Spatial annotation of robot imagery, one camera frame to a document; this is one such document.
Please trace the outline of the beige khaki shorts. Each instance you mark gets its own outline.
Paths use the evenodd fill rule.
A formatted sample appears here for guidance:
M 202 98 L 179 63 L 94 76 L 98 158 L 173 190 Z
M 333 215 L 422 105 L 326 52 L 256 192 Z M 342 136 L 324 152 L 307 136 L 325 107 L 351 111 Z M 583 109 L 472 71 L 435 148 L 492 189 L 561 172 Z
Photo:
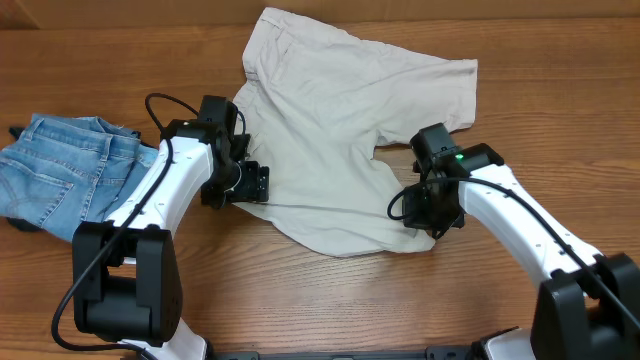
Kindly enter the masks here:
M 263 10 L 245 47 L 235 104 L 250 157 L 270 170 L 269 198 L 245 210 L 324 255 L 430 250 L 391 220 L 401 185 L 376 148 L 476 117 L 478 63 L 363 40 L 285 10 Z

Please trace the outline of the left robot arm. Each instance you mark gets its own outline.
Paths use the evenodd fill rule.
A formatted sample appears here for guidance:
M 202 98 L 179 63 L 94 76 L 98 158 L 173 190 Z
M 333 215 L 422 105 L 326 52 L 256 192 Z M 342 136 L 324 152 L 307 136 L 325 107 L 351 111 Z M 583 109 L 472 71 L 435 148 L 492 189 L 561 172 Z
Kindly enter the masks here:
M 83 222 L 72 240 L 74 283 L 61 301 L 94 350 L 141 359 L 211 359 L 211 343 L 182 318 L 173 236 L 195 196 L 220 209 L 264 203 L 269 169 L 247 158 L 246 120 L 225 97 L 206 95 L 191 120 L 159 128 L 152 167 L 103 222 Z

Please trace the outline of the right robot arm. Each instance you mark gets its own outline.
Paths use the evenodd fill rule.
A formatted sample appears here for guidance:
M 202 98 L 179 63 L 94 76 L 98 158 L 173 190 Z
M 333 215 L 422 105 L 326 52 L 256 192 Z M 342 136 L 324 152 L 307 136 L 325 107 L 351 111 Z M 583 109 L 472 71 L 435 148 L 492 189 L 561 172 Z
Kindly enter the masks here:
M 398 219 L 434 239 L 477 219 L 537 288 L 530 328 L 514 327 L 468 346 L 434 346 L 428 359 L 636 359 L 639 267 L 606 256 L 562 226 L 521 186 L 489 145 L 455 144 L 443 124 L 410 140 L 420 180 L 403 189 Z

